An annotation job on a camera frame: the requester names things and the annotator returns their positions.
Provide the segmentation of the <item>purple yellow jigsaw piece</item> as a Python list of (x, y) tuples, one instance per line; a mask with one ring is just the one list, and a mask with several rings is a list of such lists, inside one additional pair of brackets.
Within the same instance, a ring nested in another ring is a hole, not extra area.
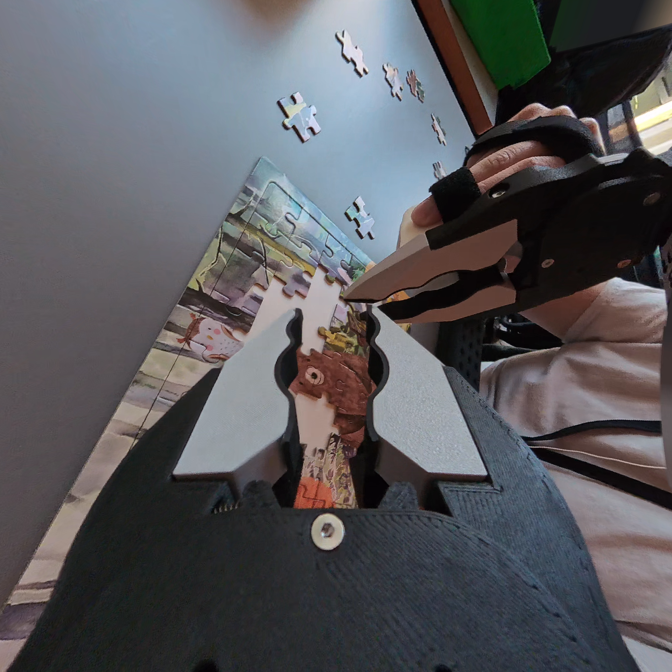
[(310, 133), (315, 136), (321, 131), (315, 118), (315, 106), (307, 105), (299, 92), (279, 99), (278, 106), (285, 115), (282, 122), (283, 127), (287, 130), (293, 128), (302, 142), (309, 140)]

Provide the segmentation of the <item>person's right hand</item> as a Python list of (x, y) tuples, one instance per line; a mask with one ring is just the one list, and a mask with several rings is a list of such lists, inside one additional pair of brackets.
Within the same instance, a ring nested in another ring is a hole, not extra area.
[[(533, 120), (547, 116), (567, 116), (576, 118), (566, 105), (550, 108), (534, 103), (525, 106), (510, 121)], [(530, 167), (561, 167), (564, 161), (552, 156), (550, 149), (538, 141), (527, 140), (507, 147), (484, 150), (471, 156), (466, 163), (481, 192), (488, 191), (502, 180), (516, 172)], [(400, 243), (407, 242), (424, 228), (433, 228), (441, 223), (440, 212), (432, 196), (420, 204), (406, 210), (400, 225)]]

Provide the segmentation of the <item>black perforated pad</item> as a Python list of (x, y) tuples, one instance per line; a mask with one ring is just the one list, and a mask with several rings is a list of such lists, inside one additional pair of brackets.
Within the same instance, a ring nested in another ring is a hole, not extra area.
[(476, 391), (480, 388), (484, 319), (439, 324), (435, 356), (454, 368)]

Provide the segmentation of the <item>large green plastic bin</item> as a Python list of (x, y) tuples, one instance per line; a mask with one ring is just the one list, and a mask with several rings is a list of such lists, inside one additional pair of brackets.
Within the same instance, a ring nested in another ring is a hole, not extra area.
[(533, 1), (451, 1), (496, 88), (518, 88), (551, 57)]

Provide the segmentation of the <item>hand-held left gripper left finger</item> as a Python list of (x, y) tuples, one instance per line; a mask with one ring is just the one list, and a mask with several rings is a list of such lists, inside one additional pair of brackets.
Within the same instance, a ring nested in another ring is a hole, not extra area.
[(296, 496), (303, 464), (295, 402), (302, 311), (286, 311), (223, 366), (173, 476), (223, 480), (234, 495), (270, 483)]

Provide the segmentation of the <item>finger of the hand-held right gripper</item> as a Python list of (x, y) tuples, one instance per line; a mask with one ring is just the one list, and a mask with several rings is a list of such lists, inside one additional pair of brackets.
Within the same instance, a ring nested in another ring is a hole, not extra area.
[(348, 287), (345, 300), (373, 303), (400, 290), (420, 288), (445, 273), (481, 270), (497, 264), (517, 242), (516, 220), (433, 250), (427, 235), (438, 231), (418, 234), (383, 259)]
[(482, 315), (516, 303), (517, 292), (498, 267), (459, 271), (458, 280), (441, 288), (424, 288), (415, 296), (379, 306), (396, 323), (439, 323)]

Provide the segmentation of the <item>animal jigsaw puzzle board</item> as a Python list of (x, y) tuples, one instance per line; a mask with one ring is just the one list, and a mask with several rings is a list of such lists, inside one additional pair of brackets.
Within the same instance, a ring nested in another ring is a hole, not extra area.
[(130, 448), (210, 370), (290, 308), (303, 313), (296, 399), (304, 466), (296, 508), (356, 508), (349, 459), (364, 437), (364, 307), (343, 290), (373, 262), (261, 157), (1, 612), (1, 668), (29, 637), (74, 537)]

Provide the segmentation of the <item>green purple pink jigsaw piece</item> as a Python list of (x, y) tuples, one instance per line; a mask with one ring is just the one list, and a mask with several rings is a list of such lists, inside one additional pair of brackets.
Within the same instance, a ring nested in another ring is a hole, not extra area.
[(365, 202), (361, 196), (358, 196), (351, 206), (345, 211), (346, 218), (356, 225), (356, 233), (360, 239), (368, 237), (371, 240), (375, 239), (373, 226), (374, 218), (366, 212)]

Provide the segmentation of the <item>wood-edged grey desk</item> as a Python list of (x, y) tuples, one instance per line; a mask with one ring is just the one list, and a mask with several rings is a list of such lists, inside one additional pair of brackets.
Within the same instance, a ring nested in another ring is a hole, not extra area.
[(413, 1), (446, 77), (475, 136), (497, 115), (498, 90), (449, 1)]

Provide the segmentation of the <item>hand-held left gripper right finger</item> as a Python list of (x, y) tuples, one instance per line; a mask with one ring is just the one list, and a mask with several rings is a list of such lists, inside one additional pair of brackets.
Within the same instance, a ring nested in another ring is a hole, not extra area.
[(420, 497), (437, 481), (485, 482), (487, 469), (440, 361), (379, 307), (369, 315), (370, 346), (382, 361), (367, 410), (375, 472), (388, 485), (412, 484)]

